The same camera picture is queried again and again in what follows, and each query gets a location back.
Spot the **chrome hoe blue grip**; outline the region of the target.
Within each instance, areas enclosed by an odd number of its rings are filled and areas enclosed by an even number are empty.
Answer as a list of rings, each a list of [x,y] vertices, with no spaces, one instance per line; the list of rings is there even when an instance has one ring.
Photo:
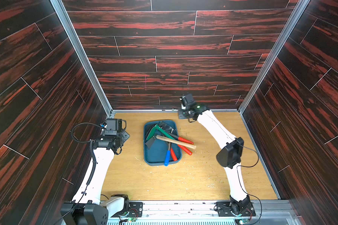
[[[162,129],[163,129],[166,133],[168,133],[168,134],[167,134],[167,138],[171,139],[171,138],[172,138],[172,136],[170,135],[170,131],[171,131],[171,130],[168,129],[168,128],[169,128],[169,125],[167,125],[166,123],[164,123],[164,124],[162,125]],[[165,166],[168,166],[168,165],[169,165],[170,159],[171,159],[171,143],[168,142],[168,150],[167,150],[167,153],[166,153],[166,158],[165,158],[165,160],[164,160],[164,165],[165,165]]]

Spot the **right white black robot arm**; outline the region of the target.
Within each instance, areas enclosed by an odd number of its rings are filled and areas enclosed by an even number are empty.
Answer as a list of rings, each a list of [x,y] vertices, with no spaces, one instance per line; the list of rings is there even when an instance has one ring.
[[[250,195],[245,189],[241,174],[241,156],[244,140],[229,132],[205,105],[197,103],[192,94],[180,97],[180,119],[198,121],[216,140],[221,150],[216,159],[226,172],[230,186],[230,205],[217,206],[217,210],[229,211],[234,216],[255,215]]]

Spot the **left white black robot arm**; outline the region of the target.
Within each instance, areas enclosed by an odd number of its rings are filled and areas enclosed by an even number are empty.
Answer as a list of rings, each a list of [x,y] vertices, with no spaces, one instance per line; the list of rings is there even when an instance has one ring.
[[[78,191],[69,203],[61,207],[61,218],[57,225],[106,225],[112,216],[119,222],[126,221],[130,213],[129,197],[125,194],[113,195],[102,202],[101,191],[110,163],[120,155],[124,143],[129,139],[127,123],[122,119],[106,119],[95,124],[100,135],[86,141],[89,145],[91,161]]]

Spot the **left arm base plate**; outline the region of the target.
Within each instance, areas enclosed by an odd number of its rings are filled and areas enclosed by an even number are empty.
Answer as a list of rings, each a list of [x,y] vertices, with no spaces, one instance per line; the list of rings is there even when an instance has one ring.
[[[114,214],[112,218],[120,217],[120,218],[139,218],[143,215],[143,202],[129,202],[129,208],[123,209],[122,211]]]

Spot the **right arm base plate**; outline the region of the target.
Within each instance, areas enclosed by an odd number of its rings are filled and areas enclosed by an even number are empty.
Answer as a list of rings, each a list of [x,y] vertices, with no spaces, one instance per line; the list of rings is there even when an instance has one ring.
[[[220,217],[254,217],[256,212],[251,202],[216,202],[214,211]]]

